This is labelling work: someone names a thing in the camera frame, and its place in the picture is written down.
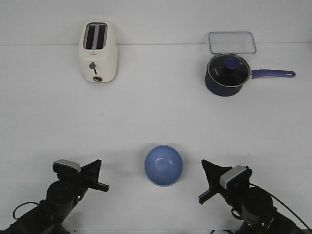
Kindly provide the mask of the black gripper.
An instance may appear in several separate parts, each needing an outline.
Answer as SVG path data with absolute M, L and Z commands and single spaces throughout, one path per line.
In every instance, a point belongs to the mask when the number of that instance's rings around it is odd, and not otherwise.
M 241 203 L 243 193 L 249 188 L 250 177 L 253 171 L 247 168 L 245 173 L 230 182 L 228 189 L 224 189 L 219 184 L 220 178 L 231 170 L 232 167 L 221 167 L 205 159 L 201 161 L 201 164 L 207 177 L 209 189 L 198 196 L 199 203 L 203 205 L 214 195 L 220 193 L 229 205 L 237 207 Z
M 97 159 L 82 166 L 80 172 L 73 168 L 62 169 L 57 172 L 57 177 L 61 181 L 69 182 L 80 194 L 86 193 L 88 189 L 107 192 L 109 191 L 109 185 L 98 182 L 101 163 L 102 161 Z

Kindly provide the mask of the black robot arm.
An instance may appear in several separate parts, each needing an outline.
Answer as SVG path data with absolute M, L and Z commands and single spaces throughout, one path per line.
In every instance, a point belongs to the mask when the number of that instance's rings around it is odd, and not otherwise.
M 69 232 L 62 223 L 88 189 L 109 190 L 109 185 L 98 182 L 100 159 L 82 167 L 76 162 L 60 159 L 52 168 L 58 180 L 48 187 L 46 199 L 19 218 L 15 217 L 16 221 L 1 230 L 2 234 L 67 234 Z
M 195 174 L 186 177 L 182 158 L 158 156 L 145 159 L 142 168 L 111 172 L 110 190 L 91 194 L 90 229 L 228 229 L 230 210 L 250 229 L 276 234 L 296 227 L 277 211 L 270 193 L 250 184 L 247 166 L 202 160 Z

